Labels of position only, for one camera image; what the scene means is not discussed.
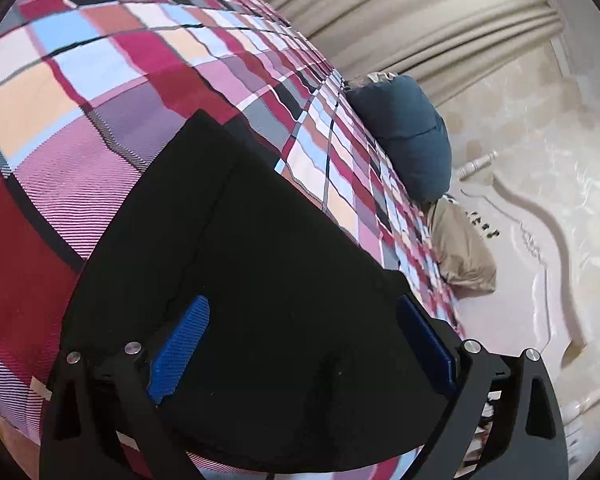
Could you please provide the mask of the black pants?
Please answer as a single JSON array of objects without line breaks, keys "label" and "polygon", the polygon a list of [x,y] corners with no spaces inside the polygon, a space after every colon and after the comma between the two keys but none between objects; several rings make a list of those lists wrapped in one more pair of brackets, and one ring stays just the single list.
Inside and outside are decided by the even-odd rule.
[{"label": "black pants", "polygon": [[62,352],[110,356],[203,296],[209,324],[158,406],[193,460],[295,474],[424,445],[448,399],[396,319],[417,299],[205,112],[133,186],[68,303]]}]

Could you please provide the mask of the white carved headboard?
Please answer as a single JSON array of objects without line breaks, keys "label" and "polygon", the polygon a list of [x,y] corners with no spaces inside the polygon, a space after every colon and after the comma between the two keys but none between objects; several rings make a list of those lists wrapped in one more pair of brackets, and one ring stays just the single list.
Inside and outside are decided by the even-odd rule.
[{"label": "white carved headboard", "polygon": [[455,169],[450,193],[490,249],[495,292],[458,297],[466,333],[494,353],[541,353],[568,427],[600,434],[600,308],[553,207],[516,189],[492,151]]}]

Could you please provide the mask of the beige pillow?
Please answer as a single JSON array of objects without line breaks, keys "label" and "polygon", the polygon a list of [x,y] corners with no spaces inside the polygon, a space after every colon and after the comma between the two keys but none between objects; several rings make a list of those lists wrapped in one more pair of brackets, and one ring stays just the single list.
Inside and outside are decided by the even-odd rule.
[{"label": "beige pillow", "polygon": [[498,267],[464,209],[442,197],[429,207],[426,220],[442,278],[463,292],[495,292]]}]

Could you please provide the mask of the plaid checkered bedspread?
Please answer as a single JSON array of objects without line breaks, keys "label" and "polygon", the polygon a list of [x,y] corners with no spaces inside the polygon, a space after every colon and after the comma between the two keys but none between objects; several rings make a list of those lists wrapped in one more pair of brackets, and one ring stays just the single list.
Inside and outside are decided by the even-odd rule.
[{"label": "plaid checkered bedspread", "polygon": [[198,110],[273,169],[435,318],[456,320],[424,216],[343,93],[263,0],[15,0],[0,23],[0,447],[38,474],[46,382],[79,270]]}]

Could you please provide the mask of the dark blue pillow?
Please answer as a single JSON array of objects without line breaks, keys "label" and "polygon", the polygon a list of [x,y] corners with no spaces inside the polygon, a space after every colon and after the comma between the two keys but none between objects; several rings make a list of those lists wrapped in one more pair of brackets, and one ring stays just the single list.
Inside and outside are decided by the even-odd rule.
[{"label": "dark blue pillow", "polygon": [[388,156],[407,194],[433,203],[449,191],[452,148],[443,118],[405,75],[351,88],[347,100]]}]

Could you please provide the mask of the beige curtain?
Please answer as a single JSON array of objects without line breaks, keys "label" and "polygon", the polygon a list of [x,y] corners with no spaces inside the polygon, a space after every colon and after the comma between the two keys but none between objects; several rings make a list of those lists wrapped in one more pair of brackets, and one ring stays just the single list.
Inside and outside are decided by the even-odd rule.
[{"label": "beige curtain", "polygon": [[442,104],[562,32],[552,0],[265,0],[353,79],[407,74]]}]

